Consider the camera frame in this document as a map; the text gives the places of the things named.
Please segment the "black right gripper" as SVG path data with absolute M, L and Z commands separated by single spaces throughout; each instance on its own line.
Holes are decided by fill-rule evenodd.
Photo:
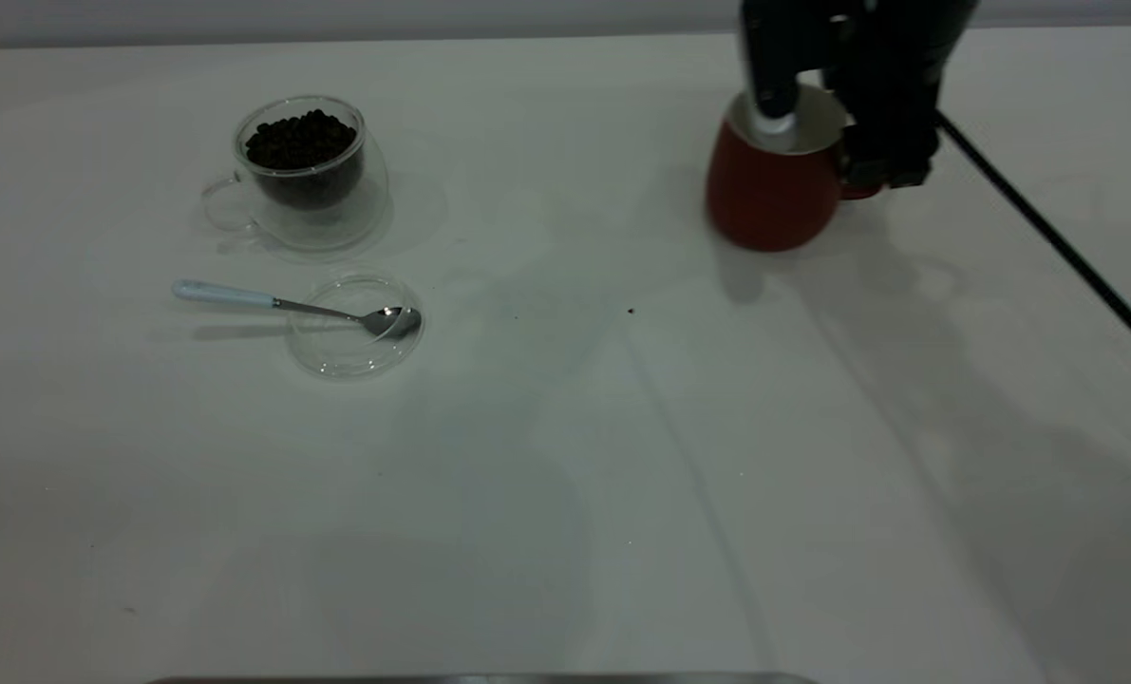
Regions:
M 746 107 L 757 135 L 797 125 L 797 75 L 866 70 L 870 86 L 942 81 L 977 1 L 743 1 L 739 42 Z M 938 92 L 860 97 L 839 92 L 851 114 L 841 131 L 846 189 L 925 183 L 938 151 Z

